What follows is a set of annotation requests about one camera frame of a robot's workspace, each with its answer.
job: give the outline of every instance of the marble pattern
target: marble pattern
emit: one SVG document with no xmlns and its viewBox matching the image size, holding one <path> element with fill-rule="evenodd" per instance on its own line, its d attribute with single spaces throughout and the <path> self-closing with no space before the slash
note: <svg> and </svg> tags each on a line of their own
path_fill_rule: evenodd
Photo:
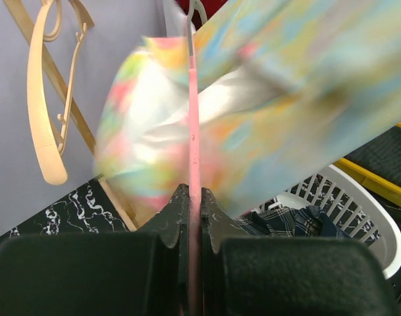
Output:
<svg viewBox="0 0 401 316">
<path fill-rule="evenodd" d="M 95 179 L 0 236 L 0 245 L 22 234 L 99 233 L 128 231 Z"/>
</svg>

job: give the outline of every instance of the red object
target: red object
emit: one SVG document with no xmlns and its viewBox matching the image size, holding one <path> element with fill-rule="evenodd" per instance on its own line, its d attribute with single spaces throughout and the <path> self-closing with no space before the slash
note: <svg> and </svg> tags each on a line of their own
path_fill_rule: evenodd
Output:
<svg viewBox="0 0 401 316">
<path fill-rule="evenodd" d="M 207 18 L 211 18 L 225 3 L 227 0 L 201 0 L 203 6 L 206 10 Z M 189 0 L 176 0 L 176 2 L 180 5 L 181 9 L 187 14 L 188 6 L 190 4 Z M 193 14 L 193 24 L 198 30 L 201 26 L 200 15 L 198 11 L 194 11 Z"/>
</svg>

